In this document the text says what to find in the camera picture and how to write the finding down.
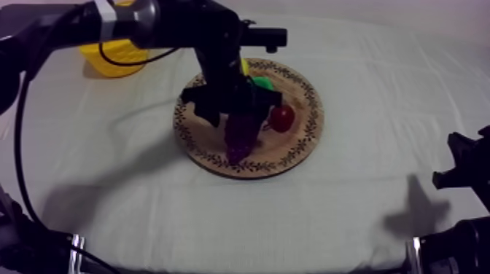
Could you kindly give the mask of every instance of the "white cloth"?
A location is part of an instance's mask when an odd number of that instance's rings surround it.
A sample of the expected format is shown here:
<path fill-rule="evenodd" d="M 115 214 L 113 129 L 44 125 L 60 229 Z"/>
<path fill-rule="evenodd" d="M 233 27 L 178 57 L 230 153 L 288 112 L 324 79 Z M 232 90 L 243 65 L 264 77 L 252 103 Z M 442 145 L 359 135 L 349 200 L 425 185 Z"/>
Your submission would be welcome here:
<path fill-rule="evenodd" d="M 469 189 L 436 191 L 453 166 L 446 138 L 490 124 L 490 50 L 383 26 L 242 16 L 288 28 L 274 55 L 316 88 L 318 147 L 270 179 L 210 174 L 175 144 L 177 96 L 199 72 L 180 50 L 121 79 L 96 79 L 75 50 L 31 86 L 23 154 L 37 211 L 87 236 L 115 265 L 190 272 L 347 271 L 395 265 L 404 240 L 486 215 Z M 12 134 L 0 182 L 20 200 Z"/>

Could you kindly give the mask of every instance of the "purple grapes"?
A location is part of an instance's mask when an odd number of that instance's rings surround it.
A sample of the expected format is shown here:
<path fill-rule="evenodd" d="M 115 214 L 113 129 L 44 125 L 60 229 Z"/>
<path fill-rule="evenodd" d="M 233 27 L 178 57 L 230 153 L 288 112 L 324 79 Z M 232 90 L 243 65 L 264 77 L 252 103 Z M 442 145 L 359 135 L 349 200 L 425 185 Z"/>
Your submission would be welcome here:
<path fill-rule="evenodd" d="M 254 149 L 261 122 L 253 114 L 230 114 L 225 126 L 226 157 L 237 165 Z"/>

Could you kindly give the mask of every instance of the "decorative plate border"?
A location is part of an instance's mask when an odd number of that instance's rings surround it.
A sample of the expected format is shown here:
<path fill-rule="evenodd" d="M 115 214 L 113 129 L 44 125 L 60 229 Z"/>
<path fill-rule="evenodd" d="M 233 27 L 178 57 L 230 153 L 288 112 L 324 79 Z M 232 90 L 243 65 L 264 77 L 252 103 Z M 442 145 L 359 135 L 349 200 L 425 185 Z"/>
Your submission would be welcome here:
<path fill-rule="evenodd" d="M 187 106 L 182 103 L 179 99 L 174 111 L 174 130 L 179 140 L 184 145 L 187 153 L 195 160 L 199 159 L 206 161 L 208 164 L 213 165 L 219 169 L 225 169 L 227 172 L 223 175 L 228 176 L 240 176 L 244 171 L 250 172 L 266 172 L 271 173 L 268 176 L 273 176 L 297 165 L 301 160 L 306 158 L 308 154 L 316 146 L 317 141 L 320 139 L 322 134 L 323 126 L 323 108 L 322 103 L 319 100 L 319 96 L 316 93 L 313 86 L 304 79 L 296 71 L 282 65 L 280 63 L 264 60 L 264 59 L 246 59 L 249 62 L 249 68 L 253 70 L 272 70 L 274 73 L 281 75 L 283 78 L 293 81 L 295 84 L 300 85 L 303 89 L 303 96 L 308 102 L 309 113 L 306 125 L 303 128 L 304 136 L 298 138 L 296 145 L 291 147 L 289 151 L 276 162 L 257 162 L 254 160 L 243 160 L 237 165 L 230 165 L 228 160 L 221 155 L 207 152 L 206 150 L 200 148 L 194 141 L 192 134 L 186 126 L 183 125 L 183 121 L 186 119 L 184 113 L 187 110 Z M 202 74 L 194 77 L 186 87 L 197 87 L 204 85 L 206 81 L 204 80 Z M 297 157 L 305 154 L 303 158 L 297 161 Z M 244 179 L 254 178 L 252 176 L 247 176 Z"/>

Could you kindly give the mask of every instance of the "white wall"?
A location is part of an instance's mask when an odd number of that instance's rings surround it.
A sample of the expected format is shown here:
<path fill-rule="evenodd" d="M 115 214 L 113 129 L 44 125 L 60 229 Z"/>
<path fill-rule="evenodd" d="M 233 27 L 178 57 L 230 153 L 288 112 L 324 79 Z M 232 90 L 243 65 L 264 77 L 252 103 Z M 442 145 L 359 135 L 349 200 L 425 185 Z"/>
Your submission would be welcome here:
<path fill-rule="evenodd" d="M 0 0 L 66 3 L 84 0 Z M 357 20 L 490 45 L 490 0 L 217 0 L 236 12 Z"/>

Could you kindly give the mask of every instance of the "yellow container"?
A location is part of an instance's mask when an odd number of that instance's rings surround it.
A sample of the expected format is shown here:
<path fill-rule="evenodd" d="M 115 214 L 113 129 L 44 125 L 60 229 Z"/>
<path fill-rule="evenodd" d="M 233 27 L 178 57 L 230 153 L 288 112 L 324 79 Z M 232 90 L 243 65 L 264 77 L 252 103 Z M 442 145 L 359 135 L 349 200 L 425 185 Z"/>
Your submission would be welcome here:
<path fill-rule="evenodd" d="M 132 1 L 117 3 L 118 6 L 129 6 Z M 98 51 L 98 44 L 87 44 L 79 47 L 80 52 L 87 58 L 95 70 L 105 77 L 124 77 L 143 68 L 141 66 L 114 66 L 107 63 Z M 148 59 L 149 50 L 140 50 L 128 39 L 104 43 L 104 53 L 111 60 L 120 63 L 134 63 Z"/>

